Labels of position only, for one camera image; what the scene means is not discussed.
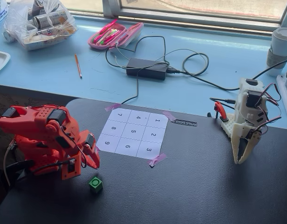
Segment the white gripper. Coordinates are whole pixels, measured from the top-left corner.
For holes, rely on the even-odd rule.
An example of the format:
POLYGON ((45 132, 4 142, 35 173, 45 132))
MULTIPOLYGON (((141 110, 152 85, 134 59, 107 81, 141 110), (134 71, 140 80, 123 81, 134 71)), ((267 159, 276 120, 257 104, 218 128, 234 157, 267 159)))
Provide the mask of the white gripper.
POLYGON ((260 141, 260 137, 252 137, 254 134, 261 136, 261 130, 256 131, 256 127, 250 126, 247 123, 234 123, 232 128, 232 140, 236 140, 232 144, 233 156, 235 164, 243 163, 254 147, 260 141))

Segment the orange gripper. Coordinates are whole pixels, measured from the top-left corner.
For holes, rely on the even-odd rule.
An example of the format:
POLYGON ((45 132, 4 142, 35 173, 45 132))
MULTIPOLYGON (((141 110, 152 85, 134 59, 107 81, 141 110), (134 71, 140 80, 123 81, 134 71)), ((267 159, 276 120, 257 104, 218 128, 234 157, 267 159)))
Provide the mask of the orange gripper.
POLYGON ((96 140, 93 133, 89 130, 81 131, 78 145, 82 147, 83 151, 86 151, 86 155, 81 151, 83 163, 82 168, 86 168, 88 165, 91 168, 98 169, 100 167, 100 156, 99 150, 95 147, 96 140))

